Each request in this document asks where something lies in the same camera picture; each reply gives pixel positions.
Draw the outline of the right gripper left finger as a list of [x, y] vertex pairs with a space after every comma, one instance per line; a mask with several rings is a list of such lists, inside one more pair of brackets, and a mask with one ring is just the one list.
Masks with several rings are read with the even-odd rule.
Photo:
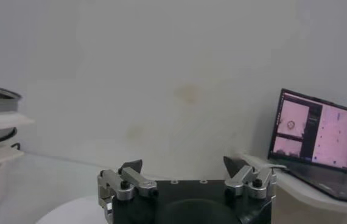
[[141, 159], [123, 163], [117, 172], [111, 169], [101, 170], [97, 176], [98, 199], [130, 201], [136, 194], [141, 197], [158, 196], [158, 184], [141, 175], [143, 161]]

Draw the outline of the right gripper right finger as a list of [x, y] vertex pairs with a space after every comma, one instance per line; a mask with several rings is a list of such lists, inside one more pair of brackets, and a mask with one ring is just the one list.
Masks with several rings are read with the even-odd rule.
[[261, 169], [249, 165], [243, 159], [223, 157], [229, 178], [224, 185], [234, 197], [240, 197], [244, 190], [250, 198], [264, 200], [276, 197], [276, 173], [273, 166], [266, 165]]

